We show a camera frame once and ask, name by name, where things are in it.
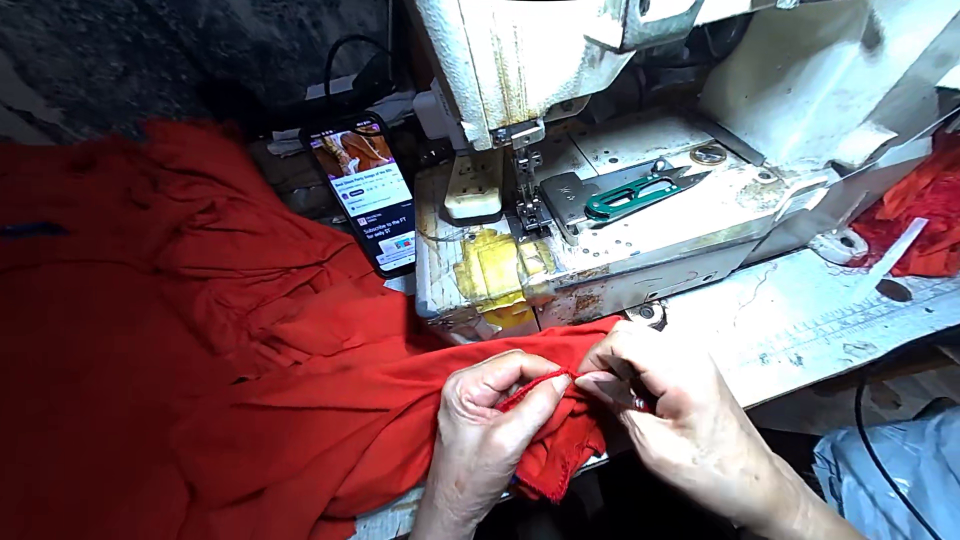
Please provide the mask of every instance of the phone screen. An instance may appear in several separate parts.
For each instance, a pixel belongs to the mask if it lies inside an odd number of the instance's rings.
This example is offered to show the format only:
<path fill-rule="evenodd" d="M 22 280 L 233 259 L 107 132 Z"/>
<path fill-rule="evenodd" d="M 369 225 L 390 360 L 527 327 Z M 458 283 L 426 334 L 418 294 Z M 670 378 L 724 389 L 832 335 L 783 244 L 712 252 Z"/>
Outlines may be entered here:
<path fill-rule="evenodd" d="M 309 136 L 364 251 L 384 273 L 414 262 L 414 201 L 380 126 L 369 118 Z"/>

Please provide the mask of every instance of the red garment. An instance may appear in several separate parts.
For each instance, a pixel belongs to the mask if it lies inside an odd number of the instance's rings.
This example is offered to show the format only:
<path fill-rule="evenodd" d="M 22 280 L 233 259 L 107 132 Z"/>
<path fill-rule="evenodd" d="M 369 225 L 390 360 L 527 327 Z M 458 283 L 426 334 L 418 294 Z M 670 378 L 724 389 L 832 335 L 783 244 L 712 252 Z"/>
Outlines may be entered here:
<path fill-rule="evenodd" d="M 68 232 L 0 237 L 0 537 L 302 538 L 422 476 L 447 373 L 517 346 L 572 367 L 612 323 L 425 354 L 440 344 L 407 300 L 349 235 L 288 211 L 242 146 L 145 132 L 0 144 L 0 226 Z M 602 445 L 573 393 L 550 424 L 521 465 L 532 485 L 575 467 L 557 455 L 586 458 L 558 454 L 571 440 Z"/>
<path fill-rule="evenodd" d="M 604 319 L 599 323 L 606 321 L 611 321 L 611 319 Z M 610 331 L 610 329 L 605 327 L 603 333 Z M 526 397 L 530 390 L 533 390 L 534 386 L 560 375 L 568 375 L 572 380 L 576 380 L 582 374 L 569 369 L 562 369 L 534 379 L 518 389 L 514 395 L 497 404 L 496 409 L 499 411 L 511 410 Z M 577 426 L 577 429 L 568 426 L 577 417 L 583 416 L 587 412 L 588 402 L 583 399 L 583 394 L 577 392 L 576 388 L 573 387 L 564 395 L 573 396 L 577 399 L 564 400 L 560 404 L 558 407 L 559 414 L 554 413 L 550 420 L 534 435 L 534 445 L 527 448 L 516 467 L 516 477 L 520 480 L 518 486 L 531 499 L 543 495 L 553 503 L 559 503 L 566 493 L 566 487 L 570 484 L 570 478 L 577 472 L 577 469 L 591 455 L 602 454 L 606 450 L 603 433 L 592 424 L 592 420 L 580 421 L 580 426 Z M 565 412 L 571 405 L 570 412 Z M 564 429 L 558 430 L 561 423 L 564 424 Z M 547 434 L 552 439 L 549 444 L 542 444 L 540 441 Z"/>
<path fill-rule="evenodd" d="M 937 138 L 933 155 L 851 223 L 870 253 L 852 266 L 873 265 L 915 217 L 929 220 L 894 266 L 894 276 L 953 276 L 960 269 L 960 134 Z"/>
<path fill-rule="evenodd" d="M 208 537 L 208 528 L 216 528 L 210 523 L 236 513 L 231 503 L 238 500 L 255 523 L 251 538 L 278 539 L 305 538 L 321 514 L 348 518 L 388 503 L 426 473 L 440 389 L 452 371 L 511 349 L 575 368 L 615 321 L 419 356 L 371 355 L 361 346 L 337 358 L 335 375 L 284 373 L 233 386 L 175 435 L 180 466 L 197 489 L 197 508 L 204 509 L 184 538 Z M 317 322 L 335 331 L 357 324 L 334 317 Z M 570 476 L 603 451 L 587 400 L 571 387 L 520 460 L 517 476 L 527 493 L 558 500 Z M 249 500 L 251 494 L 257 495 Z M 321 521 L 313 537 L 336 534 Z"/>

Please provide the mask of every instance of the white sewing machine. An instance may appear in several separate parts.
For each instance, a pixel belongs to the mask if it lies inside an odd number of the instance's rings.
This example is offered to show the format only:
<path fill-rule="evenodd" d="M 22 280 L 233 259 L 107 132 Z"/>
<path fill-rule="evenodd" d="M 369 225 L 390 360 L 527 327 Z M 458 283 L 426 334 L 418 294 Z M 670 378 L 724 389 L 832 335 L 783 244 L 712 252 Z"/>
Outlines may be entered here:
<path fill-rule="evenodd" d="M 815 237 L 851 257 L 845 225 L 956 105 L 958 0 L 409 4 L 471 151 L 415 194 L 418 312 L 457 340 L 656 308 Z M 630 62 L 749 12 L 699 99 L 571 121 Z"/>

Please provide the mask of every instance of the smartphone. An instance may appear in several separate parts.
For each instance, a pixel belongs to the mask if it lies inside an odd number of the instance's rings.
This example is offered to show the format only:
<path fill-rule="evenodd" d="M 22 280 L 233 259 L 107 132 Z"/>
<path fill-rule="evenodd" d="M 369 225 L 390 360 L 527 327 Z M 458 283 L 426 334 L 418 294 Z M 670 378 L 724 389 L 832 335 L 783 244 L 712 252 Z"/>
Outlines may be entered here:
<path fill-rule="evenodd" d="M 414 198 L 394 161 L 383 120 L 372 112 L 300 130 L 330 180 L 360 247 L 382 278 L 414 270 Z"/>

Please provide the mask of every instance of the concrete wall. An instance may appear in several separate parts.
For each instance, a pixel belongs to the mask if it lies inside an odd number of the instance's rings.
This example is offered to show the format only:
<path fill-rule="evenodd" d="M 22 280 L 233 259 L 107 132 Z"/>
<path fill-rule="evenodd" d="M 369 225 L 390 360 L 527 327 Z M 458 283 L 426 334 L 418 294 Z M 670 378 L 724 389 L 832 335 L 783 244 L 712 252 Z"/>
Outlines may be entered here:
<path fill-rule="evenodd" d="M 387 10 L 388 0 L 0 0 L 0 140 L 136 135 L 139 118 L 206 115 L 193 91 L 205 72 L 267 105 L 302 99 L 338 37 L 386 42 Z M 371 55 L 345 46 L 332 76 Z"/>

